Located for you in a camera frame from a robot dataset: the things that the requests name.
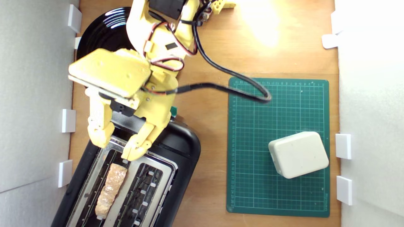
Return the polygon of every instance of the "bread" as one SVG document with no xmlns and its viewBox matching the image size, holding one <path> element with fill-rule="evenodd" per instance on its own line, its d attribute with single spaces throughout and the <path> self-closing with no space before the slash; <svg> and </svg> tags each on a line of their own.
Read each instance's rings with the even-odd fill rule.
<svg viewBox="0 0 404 227">
<path fill-rule="evenodd" d="M 119 188 L 124 182 L 126 172 L 128 170 L 120 165 L 111 164 L 105 185 L 101 190 L 101 193 L 97 200 L 95 207 L 95 214 L 98 219 L 107 218 L 109 209 L 114 203 L 115 196 L 118 194 Z"/>
</svg>

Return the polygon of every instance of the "white box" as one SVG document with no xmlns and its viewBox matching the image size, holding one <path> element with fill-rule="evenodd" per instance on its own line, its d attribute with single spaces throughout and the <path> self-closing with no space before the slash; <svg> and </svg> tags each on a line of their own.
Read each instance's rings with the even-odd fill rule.
<svg viewBox="0 0 404 227">
<path fill-rule="evenodd" d="M 324 169 L 329 160 L 316 132 L 301 132 L 271 141 L 268 145 L 276 171 L 291 179 Z"/>
</svg>

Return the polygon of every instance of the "metal toaster grill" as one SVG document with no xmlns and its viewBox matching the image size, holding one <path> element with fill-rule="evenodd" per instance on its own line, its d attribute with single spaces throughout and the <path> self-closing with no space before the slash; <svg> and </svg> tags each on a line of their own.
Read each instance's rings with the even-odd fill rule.
<svg viewBox="0 0 404 227">
<path fill-rule="evenodd" d="M 152 152 L 133 162 L 123 160 L 121 154 L 125 144 L 119 138 L 112 137 L 107 147 L 99 152 L 67 226 L 154 226 L 177 166 Z M 128 172 L 107 218 L 99 220 L 94 209 L 112 163 L 126 167 Z"/>
</svg>

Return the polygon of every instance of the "white plastic clip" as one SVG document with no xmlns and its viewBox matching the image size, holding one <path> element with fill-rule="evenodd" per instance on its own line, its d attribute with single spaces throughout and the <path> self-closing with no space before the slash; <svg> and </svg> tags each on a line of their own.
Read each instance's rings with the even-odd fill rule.
<svg viewBox="0 0 404 227">
<path fill-rule="evenodd" d="M 82 13 L 73 4 L 70 4 L 67 25 L 76 33 L 80 33 Z"/>
</svg>

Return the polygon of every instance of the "black cable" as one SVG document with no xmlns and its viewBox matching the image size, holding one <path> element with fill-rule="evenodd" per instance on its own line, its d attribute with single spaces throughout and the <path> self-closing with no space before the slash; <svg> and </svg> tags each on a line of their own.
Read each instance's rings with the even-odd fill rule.
<svg viewBox="0 0 404 227">
<path fill-rule="evenodd" d="M 220 71 L 222 71 L 222 72 L 225 72 L 225 73 L 227 73 L 227 74 L 229 74 L 229 75 L 231 75 L 231 76 L 235 76 L 235 77 L 237 77 L 237 78 L 239 78 L 239 79 L 241 79 L 241 80 L 243 80 L 243 81 L 246 81 L 246 82 L 248 82 L 249 84 L 253 85 L 253 86 L 254 86 L 255 88 L 257 88 L 264 96 L 255 96 L 255 95 L 246 93 L 246 92 L 244 92 L 244 91 L 242 91 L 242 90 L 238 90 L 238 89 L 231 88 L 231 87 L 227 87 L 227 86 L 222 86 L 222 85 L 215 84 L 215 83 L 197 83 L 197 84 L 189 84 L 189 85 L 184 85 L 184 86 L 178 87 L 178 88 L 176 88 L 176 89 L 174 89 L 174 90 L 168 90 L 168 91 L 150 91 L 150 90 L 148 90 L 148 89 L 146 89 L 146 88 L 144 88 L 144 87 L 143 87 L 143 90 L 144 90 L 144 91 L 151 92 L 151 93 L 155 93 L 155 94 L 160 94 L 160 95 L 162 95 L 162 94 L 169 95 L 169 94 L 173 94 L 173 93 L 181 94 L 181 93 L 185 93 L 185 92 L 188 92 L 188 91 L 191 91 L 191 90 L 202 89 L 202 88 L 213 88 L 213 89 L 220 90 L 220 91 L 223 91 L 223 92 L 227 92 L 227 93 L 229 93 L 229 94 L 233 94 L 233 95 L 236 95 L 236 96 L 240 96 L 240 97 L 243 97 L 243 98 L 252 100 L 252 101 L 258 101 L 258 102 L 261 102 L 261 103 L 268 103 L 269 101 L 271 101 L 271 98 L 272 98 L 272 97 L 271 97 L 271 94 L 269 93 L 269 91 L 268 91 L 265 87 L 263 87 L 262 85 L 260 85 L 258 82 L 256 82 L 256 81 L 253 80 L 252 78 L 246 77 L 246 76 L 244 76 L 244 75 L 242 75 L 242 74 L 239 74 L 239 73 L 237 73 L 237 72 L 235 72 L 235 71 L 229 70 L 229 69 L 227 69 L 227 68 L 225 68 L 225 67 L 222 67 L 222 66 L 216 64 L 214 61 L 212 61 L 212 60 L 206 55 L 204 49 L 202 48 L 200 39 L 199 39 L 198 29 L 197 29 L 198 26 L 197 26 L 197 23 L 196 23 L 196 22 L 199 20 L 200 16 L 202 15 L 202 13 L 206 10 L 206 8 L 207 8 L 208 6 L 209 6 L 209 3 L 204 4 L 204 5 L 198 10 L 198 12 L 195 14 L 195 17 L 194 17 L 195 23 L 192 25 L 192 33 L 193 33 L 193 35 L 194 35 L 194 39 L 195 39 L 197 48 L 198 48 L 199 52 L 201 53 L 202 57 L 203 57 L 211 66 L 215 67 L 216 69 L 218 69 L 218 70 L 220 70 Z"/>
<path fill-rule="evenodd" d="M 198 18 L 202 15 L 202 13 L 206 10 L 206 8 L 209 6 L 209 4 L 205 4 L 202 8 L 199 9 L 199 11 L 195 14 L 194 17 L 194 21 L 198 20 Z M 252 94 L 248 94 L 244 91 L 238 90 L 238 89 L 234 89 L 234 88 L 229 88 L 229 87 L 224 87 L 218 84 L 212 84 L 212 83 L 201 83 L 201 84 L 192 84 L 190 85 L 190 87 L 194 87 L 192 90 L 194 89 L 200 89 L 200 88 L 214 88 L 217 90 L 221 90 L 221 91 L 225 91 L 237 96 L 241 96 L 243 98 L 246 99 L 250 99 L 253 101 L 258 101 L 258 102 L 262 102 L 262 103 L 268 103 L 269 101 L 271 101 L 271 94 L 269 93 L 269 91 L 263 87 L 262 85 L 260 85 L 258 82 L 256 82 L 255 80 L 246 77 L 242 74 L 239 74 L 235 71 L 229 70 L 225 67 L 222 67 L 218 64 L 216 64 L 214 61 L 212 61 L 205 53 L 204 49 L 202 48 L 200 39 L 199 39 L 199 35 L 198 35 L 198 27 L 193 25 L 192 26 L 192 32 L 194 34 L 194 39 L 196 41 L 196 45 L 198 47 L 199 53 L 202 55 L 202 57 L 213 67 L 215 67 L 216 69 L 225 72 L 229 75 L 235 76 L 241 80 L 244 80 L 246 82 L 248 82 L 249 84 L 253 85 L 255 88 L 257 88 L 264 96 L 255 96 Z"/>
</svg>

